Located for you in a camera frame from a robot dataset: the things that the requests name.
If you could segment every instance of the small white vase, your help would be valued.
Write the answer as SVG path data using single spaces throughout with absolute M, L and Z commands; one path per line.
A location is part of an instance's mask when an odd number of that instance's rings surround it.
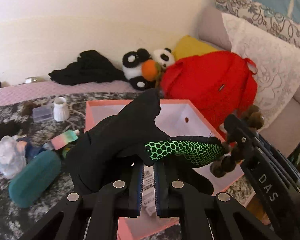
M 58 122 L 62 122 L 69 118 L 69 109 L 65 98 L 56 98 L 53 102 L 53 118 Z

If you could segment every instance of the pink textured fabric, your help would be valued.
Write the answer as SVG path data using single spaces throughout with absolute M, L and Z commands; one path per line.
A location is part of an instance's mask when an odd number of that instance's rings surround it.
M 0 106 L 11 105 L 34 98 L 87 92 L 138 92 L 124 81 L 105 83 L 86 83 L 75 86 L 65 86 L 54 81 L 45 81 L 0 88 Z

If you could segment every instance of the yellow pillow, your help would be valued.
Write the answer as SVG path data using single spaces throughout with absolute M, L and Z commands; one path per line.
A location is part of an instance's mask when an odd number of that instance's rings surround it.
M 172 54 L 177 61 L 184 57 L 190 57 L 194 55 L 200 56 L 214 51 L 218 51 L 218 49 L 215 49 L 211 45 L 208 45 L 202 41 L 198 41 L 196 38 L 186 35 L 177 43 Z

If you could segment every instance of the storage box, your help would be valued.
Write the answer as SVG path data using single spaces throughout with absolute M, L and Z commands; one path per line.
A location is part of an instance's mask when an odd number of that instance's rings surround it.
M 100 100 L 87 101 L 85 130 L 90 130 L 104 118 L 118 114 L 125 105 L 132 100 Z M 161 100 L 161 112 L 156 117 L 157 127 L 169 136 L 216 136 L 223 138 L 210 125 L 205 117 L 194 107 L 189 100 Z M 195 169 L 199 174 L 209 179 L 213 186 L 213 194 L 225 191 L 234 181 L 239 179 L 243 172 L 239 165 L 234 171 L 222 178 L 214 177 L 210 172 L 210 164 Z M 178 223 L 178 218 L 150 217 L 144 207 L 138 218 L 119 218 L 118 239 L 136 240 L 150 236 Z

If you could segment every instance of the patterned pillow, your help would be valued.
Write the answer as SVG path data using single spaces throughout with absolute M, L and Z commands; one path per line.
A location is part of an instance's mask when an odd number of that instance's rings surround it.
M 243 18 L 300 49 L 300 23 L 252 0 L 215 0 L 222 12 Z

